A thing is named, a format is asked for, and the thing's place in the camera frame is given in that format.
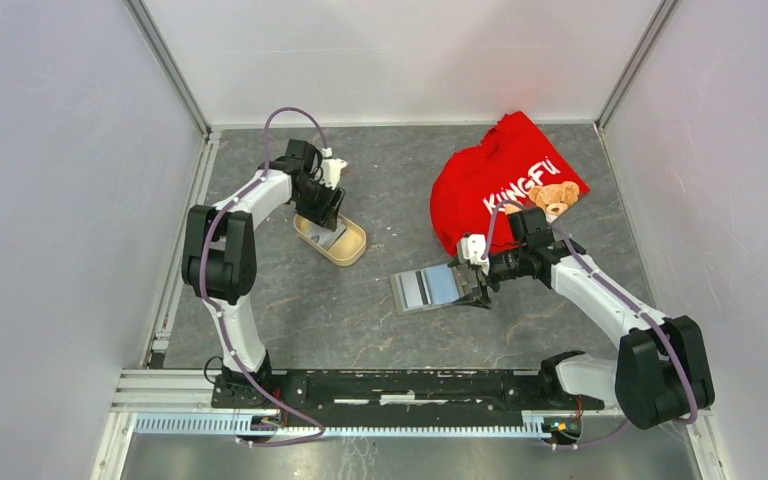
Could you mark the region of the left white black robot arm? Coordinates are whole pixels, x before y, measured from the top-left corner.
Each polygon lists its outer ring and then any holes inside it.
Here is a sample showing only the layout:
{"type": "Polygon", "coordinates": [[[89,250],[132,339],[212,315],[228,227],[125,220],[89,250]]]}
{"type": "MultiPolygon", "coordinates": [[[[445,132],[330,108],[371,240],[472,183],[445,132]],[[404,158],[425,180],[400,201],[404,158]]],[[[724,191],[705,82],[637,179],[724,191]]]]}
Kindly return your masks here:
{"type": "Polygon", "coordinates": [[[256,230],[274,210],[293,205],[297,215],[326,230],[337,228],[345,191],[345,160],[328,147],[291,140],[266,160],[238,191],[213,205],[195,205],[186,217],[181,277],[210,312],[222,346],[222,377],[250,407],[274,394],[268,353],[257,332],[251,291],[257,276],[256,230]]]}

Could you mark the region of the beige oval tray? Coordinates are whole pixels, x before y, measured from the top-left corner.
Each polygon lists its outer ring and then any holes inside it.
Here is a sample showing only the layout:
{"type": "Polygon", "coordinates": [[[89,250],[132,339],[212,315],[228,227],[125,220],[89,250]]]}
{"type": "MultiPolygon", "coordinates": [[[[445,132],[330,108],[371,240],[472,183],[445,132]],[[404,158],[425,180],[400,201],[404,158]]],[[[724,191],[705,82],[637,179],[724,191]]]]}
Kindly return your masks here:
{"type": "Polygon", "coordinates": [[[299,215],[294,216],[293,225],[302,240],[337,266],[353,265],[366,251],[365,230],[343,214],[337,216],[335,230],[320,227],[299,215]]]}

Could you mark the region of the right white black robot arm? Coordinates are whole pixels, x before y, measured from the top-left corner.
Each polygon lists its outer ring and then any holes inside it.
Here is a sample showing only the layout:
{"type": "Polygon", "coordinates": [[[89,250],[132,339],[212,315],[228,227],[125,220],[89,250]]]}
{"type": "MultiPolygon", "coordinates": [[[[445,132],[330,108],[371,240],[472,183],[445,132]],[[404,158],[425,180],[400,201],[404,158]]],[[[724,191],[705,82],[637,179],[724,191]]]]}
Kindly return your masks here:
{"type": "Polygon", "coordinates": [[[694,423],[715,401],[701,328],[647,305],[609,277],[584,247],[538,208],[502,202],[486,233],[456,243],[451,266],[465,266],[476,286],[458,304],[488,309],[502,282],[530,277],[564,297],[611,340],[617,356],[599,359],[580,350],[541,363],[540,400],[562,408],[576,396],[616,405],[635,427],[694,423]]]}

